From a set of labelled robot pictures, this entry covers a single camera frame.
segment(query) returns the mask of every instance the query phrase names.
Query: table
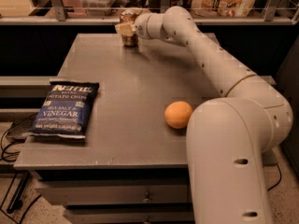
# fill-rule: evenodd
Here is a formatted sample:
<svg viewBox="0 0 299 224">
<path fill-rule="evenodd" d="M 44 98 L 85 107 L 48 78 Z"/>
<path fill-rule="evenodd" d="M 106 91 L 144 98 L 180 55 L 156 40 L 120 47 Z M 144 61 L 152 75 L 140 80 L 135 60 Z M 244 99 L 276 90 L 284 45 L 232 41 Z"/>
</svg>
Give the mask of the table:
<svg viewBox="0 0 299 224">
<path fill-rule="evenodd" d="M 14 167 L 72 223 L 193 223 L 186 129 L 170 128 L 164 111 L 217 92 L 186 48 L 80 34 L 57 78 L 100 83 L 86 139 L 28 137 Z"/>
</svg>

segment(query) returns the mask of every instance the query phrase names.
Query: can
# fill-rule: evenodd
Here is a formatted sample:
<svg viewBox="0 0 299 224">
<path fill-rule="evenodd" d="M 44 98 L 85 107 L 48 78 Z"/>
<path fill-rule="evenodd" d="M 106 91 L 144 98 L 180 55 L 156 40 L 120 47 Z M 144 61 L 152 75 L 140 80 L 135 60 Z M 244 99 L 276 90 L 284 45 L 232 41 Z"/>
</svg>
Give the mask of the can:
<svg viewBox="0 0 299 224">
<path fill-rule="evenodd" d="M 133 10 L 124 10 L 120 15 L 121 23 L 129 22 L 134 24 L 138 15 Z M 133 36 L 121 35 L 122 43 L 124 46 L 133 47 L 138 44 L 138 36 L 134 34 Z"/>
</svg>

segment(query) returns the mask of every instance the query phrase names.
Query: orange ball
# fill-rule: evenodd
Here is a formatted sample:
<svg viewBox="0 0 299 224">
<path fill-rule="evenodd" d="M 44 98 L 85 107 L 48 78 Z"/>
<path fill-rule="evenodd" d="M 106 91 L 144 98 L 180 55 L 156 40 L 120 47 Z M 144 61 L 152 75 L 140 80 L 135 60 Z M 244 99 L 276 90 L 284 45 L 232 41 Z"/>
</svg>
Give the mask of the orange ball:
<svg viewBox="0 0 299 224">
<path fill-rule="evenodd" d="M 170 127 L 182 129 L 187 127 L 192 112 L 192 107 L 188 103 L 177 101 L 167 107 L 164 116 Z"/>
</svg>

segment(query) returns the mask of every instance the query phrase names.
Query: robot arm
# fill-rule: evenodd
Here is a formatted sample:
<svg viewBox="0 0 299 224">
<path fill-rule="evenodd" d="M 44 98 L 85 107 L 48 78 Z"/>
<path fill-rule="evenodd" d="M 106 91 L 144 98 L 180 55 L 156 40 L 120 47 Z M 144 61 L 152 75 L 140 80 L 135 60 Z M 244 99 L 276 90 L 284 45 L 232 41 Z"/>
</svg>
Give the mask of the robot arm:
<svg viewBox="0 0 299 224">
<path fill-rule="evenodd" d="M 190 13 L 170 7 L 135 21 L 144 39 L 185 46 L 220 97 L 197 107 L 187 128 L 187 161 L 196 223 L 273 223 L 262 153 L 292 126 L 286 99 L 205 34 Z"/>
</svg>

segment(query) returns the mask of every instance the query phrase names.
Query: gray tabletop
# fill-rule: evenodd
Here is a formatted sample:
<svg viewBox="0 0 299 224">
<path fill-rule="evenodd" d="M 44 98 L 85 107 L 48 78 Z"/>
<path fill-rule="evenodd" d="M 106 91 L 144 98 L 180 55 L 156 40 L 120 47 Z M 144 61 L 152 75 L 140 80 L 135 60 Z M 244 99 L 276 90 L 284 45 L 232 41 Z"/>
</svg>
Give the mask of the gray tabletop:
<svg viewBox="0 0 299 224">
<path fill-rule="evenodd" d="M 118 35 L 78 35 L 58 77 L 99 82 L 86 139 L 29 137 L 16 169 L 185 167 L 186 130 L 164 120 L 172 102 L 196 108 L 217 96 L 186 48 Z"/>
</svg>

